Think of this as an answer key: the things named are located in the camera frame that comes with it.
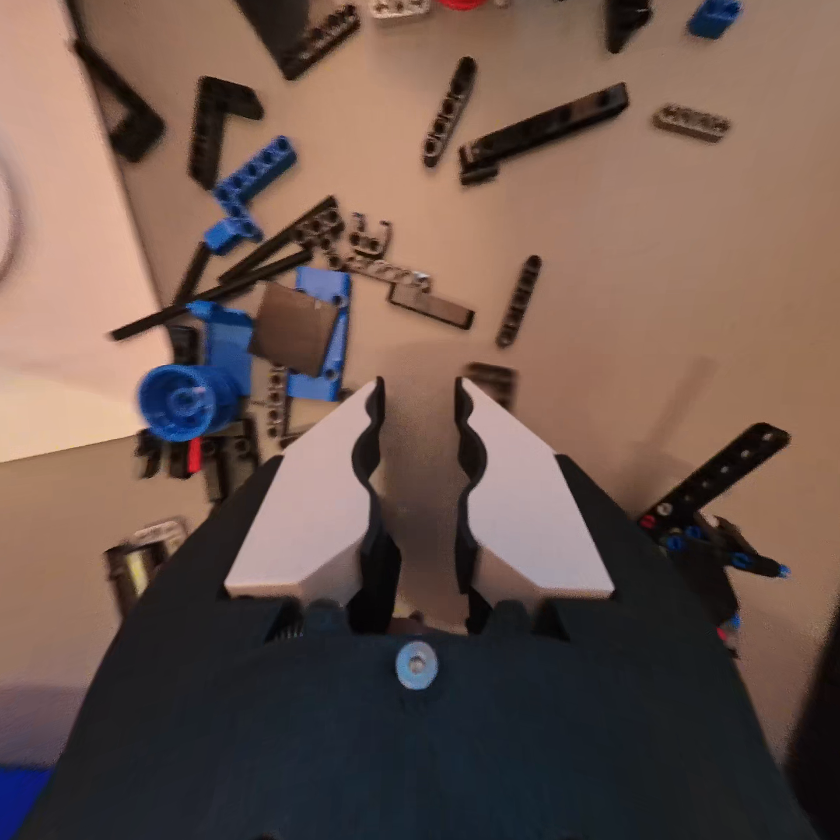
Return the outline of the white rounded board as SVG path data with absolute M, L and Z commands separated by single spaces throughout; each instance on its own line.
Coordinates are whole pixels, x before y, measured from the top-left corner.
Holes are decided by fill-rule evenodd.
M 171 357 L 162 329 L 110 339 L 157 300 L 71 39 L 61 2 L 2 2 L 2 144 L 27 218 L 1 287 L 3 463 L 133 436 L 138 384 Z

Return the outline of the blue short beam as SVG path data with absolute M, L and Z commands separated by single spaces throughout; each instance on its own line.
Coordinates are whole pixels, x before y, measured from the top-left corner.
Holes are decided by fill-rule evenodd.
M 740 1 L 702 1 L 688 19 L 686 31 L 695 38 L 717 40 L 738 20 L 741 13 Z

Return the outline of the blue angled beam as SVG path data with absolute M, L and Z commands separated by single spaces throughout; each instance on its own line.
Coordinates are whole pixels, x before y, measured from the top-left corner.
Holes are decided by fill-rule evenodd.
M 297 160 L 298 155 L 288 137 L 278 135 L 212 188 L 214 200 L 224 211 L 224 218 L 211 226 L 203 237 L 204 245 L 212 255 L 225 256 L 246 240 L 262 241 L 264 232 L 249 205 Z

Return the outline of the blue storage bin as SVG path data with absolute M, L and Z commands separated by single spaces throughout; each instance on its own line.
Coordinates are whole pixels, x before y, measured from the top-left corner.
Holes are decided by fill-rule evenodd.
M 53 767 L 1 765 L 1 839 L 14 837 L 53 771 Z

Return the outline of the scattered black toy beams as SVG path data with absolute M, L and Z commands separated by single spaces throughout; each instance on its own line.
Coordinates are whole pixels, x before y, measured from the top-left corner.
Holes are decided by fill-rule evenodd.
M 95 49 L 85 29 L 81 2 L 64 2 L 75 31 L 72 48 L 91 78 L 109 89 L 116 100 L 125 109 L 125 119 L 109 135 L 115 154 L 126 161 L 136 163 L 147 156 L 165 134 L 165 121 L 152 106 L 123 79 L 120 74 Z M 286 46 L 280 43 L 280 53 L 275 57 L 280 60 L 280 69 L 288 80 L 294 80 L 305 71 L 314 67 L 333 48 L 340 46 L 361 25 L 359 10 L 352 3 L 345 3 L 331 10 L 330 15 L 318 21 L 318 26 L 309 26 L 308 14 L 310 2 L 237 2 L 251 23 L 257 23 L 258 35 L 278 37 L 294 35 Z M 423 142 L 424 165 L 433 167 L 437 164 L 439 153 L 445 149 L 450 129 L 454 129 L 457 119 L 467 104 L 474 87 L 477 64 L 473 58 L 465 56 L 459 59 L 455 74 L 448 84 L 446 96 L 437 111 L 432 128 Z M 193 115 L 192 135 L 190 140 L 190 159 L 187 174 L 209 195 L 212 188 L 223 178 L 219 178 L 218 165 L 224 138 L 224 125 L 228 115 L 243 119 L 259 120 L 264 116 L 264 107 L 251 87 L 204 76 L 197 82 L 196 102 Z M 581 99 L 550 109 L 523 122 L 490 133 L 476 141 L 470 141 L 459 152 L 459 178 L 462 186 L 486 183 L 494 179 L 499 172 L 499 164 L 517 154 L 535 150 L 562 138 L 580 133 L 594 126 L 616 118 L 629 105 L 629 95 L 624 83 L 618 83 L 587 94 Z M 694 130 L 709 129 L 706 140 L 719 140 L 729 123 L 718 117 L 703 114 L 690 109 L 668 105 L 654 115 L 654 122 L 660 128 L 688 133 Z M 226 303 L 248 295 L 259 284 L 276 280 L 281 270 L 294 267 L 291 258 L 300 257 L 295 266 L 306 267 L 307 260 L 319 250 L 328 257 L 329 268 L 335 271 L 349 271 L 351 274 L 385 283 L 388 288 L 388 301 L 392 305 L 423 315 L 450 327 L 469 330 L 475 320 L 475 312 L 469 308 L 456 306 L 452 301 L 436 297 L 430 291 L 430 280 L 426 275 L 413 273 L 413 270 L 400 268 L 388 263 L 382 254 L 388 245 L 390 223 L 381 222 L 382 234 L 370 239 L 364 233 L 364 219 L 355 216 L 353 230 L 348 228 L 353 253 L 346 257 L 334 252 L 334 244 L 340 239 L 345 229 L 343 217 L 334 196 L 328 196 L 314 208 L 307 210 L 297 221 L 282 228 L 274 237 L 263 241 L 253 253 L 242 258 L 219 276 L 216 285 L 206 293 L 198 294 L 207 263 L 214 257 L 204 245 L 203 238 L 198 242 L 192 261 L 187 267 L 182 284 L 178 287 L 173 303 L 163 307 L 161 312 L 132 322 L 125 328 L 119 328 L 112 334 L 113 340 L 126 340 L 147 333 L 158 327 L 168 330 L 170 341 L 175 350 L 175 360 L 183 356 L 183 361 L 197 361 L 196 331 L 173 322 L 186 315 L 186 305 L 193 301 L 215 301 Z M 501 319 L 497 347 L 506 349 L 515 342 L 522 325 L 524 313 L 529 307 L 532 291 L 541 270 L 541 258 L 532 255 L 525 260 L 519 280 L 512 293 L 510 305 Z M 279 401 L 275 418 L 266 434 L 274 435 L 278 444 L 285 449 L 303 435 L 287 434 L 287 412 L 291 397 L 287 394 L 287 379 L 278 372 L 270 381 L 268 390 Z M 493 367 L 490 364 L 467 365 L 465 376 L 485 388 L 485 392 L 494 395 L 500 406 L 508 411 L 515 401 L 517 371 L 505 367 Z M 205 468 L 207 497 L 211 497 L 211 468 L 218 476 L 213 479 L 219 487 L 226 482 L 230 490 L 219 490 L 221 499 L 233 493 L 233 467 L 228 470 L 228 478 L 223 473 L 223 443 L 228 440 L 222 432 L 205 434 L 186 443 L 168 444 L 172 450 L 171 472 L 174 476 L 187 478 Z

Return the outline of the black curved panel piece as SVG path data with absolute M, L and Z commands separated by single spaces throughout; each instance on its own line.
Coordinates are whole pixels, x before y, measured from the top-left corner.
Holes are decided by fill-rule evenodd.
M 164 541 L 155 540 L 123 542 L 108 549 L 103 558 L 119 616 L 124 620 L 170 554 Z

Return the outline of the partly built toy brick model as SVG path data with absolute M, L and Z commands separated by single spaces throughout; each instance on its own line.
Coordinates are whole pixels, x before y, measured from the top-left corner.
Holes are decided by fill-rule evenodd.
M 657 543 L 732 658 L 739 657 L 740 603 L 728 570 L 786 580 L 790 568 L 761 554 L 739 526 L 704 510 L 791 442 L 783 429 L 755 423 L 645 510 L 637 525 Z

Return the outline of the blue toy panel piece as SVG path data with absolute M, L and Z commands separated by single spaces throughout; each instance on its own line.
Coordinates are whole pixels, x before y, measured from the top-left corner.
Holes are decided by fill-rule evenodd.
M 203 324 L 202 365 L 223 372 L 240 398 L 251 395 L 249 346 L 255 328 L 245 312 L 214 301 L 193 301 L 187 310 Z
M 290 372 L 287 394 L 291 398 L 334 403 L 340 399 L 350 327 L 352 284 L 347 272 L 299 267 L 295 288 L 338 307 L 339 313 L 327 344 L 319 376 Z

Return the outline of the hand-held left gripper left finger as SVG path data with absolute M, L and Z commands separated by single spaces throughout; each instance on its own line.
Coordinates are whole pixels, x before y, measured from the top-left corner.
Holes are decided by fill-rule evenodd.
M 331 601 L 355 632 L 387 631 L 402 555 L 371 483 L 384 420 L 378 376 L 285 449 L 227 573 L 229 596 Z

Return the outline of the black square panel piece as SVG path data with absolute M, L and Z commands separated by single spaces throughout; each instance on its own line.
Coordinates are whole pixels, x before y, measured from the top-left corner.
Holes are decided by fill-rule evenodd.
M 266 285 L 248 352 L 277 367 L 319 377 L 340 308 L 277 282 Z

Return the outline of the grey desk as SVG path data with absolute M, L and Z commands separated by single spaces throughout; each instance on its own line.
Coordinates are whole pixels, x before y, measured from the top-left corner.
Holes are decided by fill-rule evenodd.
M 257 90 L 265 117 L 232 119 L 222 173 L 266 140 L 299 158 L 254 202 L 271 236 L 327 195 L 393 224 L 390 258 L 473 310 L 460 331 L 395 307 L 353 280 L 345 381 L 380 375 L 385 512 L 401 547 L 402 597 L 460 623 L 454 576 L 453 383 L 486 361 L 519 373 L 515 411 L 631 516 L 746 426 L 791 445 L 710 506 L 787 581 L 733 574 L 739 666 L 766 739 L 784 760 L 838 591 L 838 2 L 744 2 L 718 40 L 693 38 L 698 2 L 652 2 L 611 56 L 602 2 L 436 8 L 360 30 L 284 80 L 233 2 L 81 2 L 87 36 L 166 123 L 121 164 L 165 302 L 219 212 L 186 175 L 196 82 Z M 477 73 L 424 165 L 459 60 Z M 462 185 L 470 141 L 624 83 L 614 119 L 499 164 Z M 654 121 L 671 105 L 729 123 L 719 140 Z M 528 257 L 541 270 L 515 342 L 495 339 Z

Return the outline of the blue toy wheel hub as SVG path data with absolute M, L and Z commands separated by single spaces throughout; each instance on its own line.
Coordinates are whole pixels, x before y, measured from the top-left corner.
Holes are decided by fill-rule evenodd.
M 231 380 L 211 365 L 153 368 L 139 384 L 137 396 L 152 434 L 170 443 L 215 433 L 231 420 L 238 405 Z

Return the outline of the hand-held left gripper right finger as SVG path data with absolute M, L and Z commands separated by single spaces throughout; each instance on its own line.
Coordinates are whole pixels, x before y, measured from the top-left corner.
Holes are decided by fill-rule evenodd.
M 501 603 L 528 619 L 552 599 L 601 601 L 615 592 L 558 456 L 466 376 L 455 381 L 458 496 L 455 572 L 478 635 Z

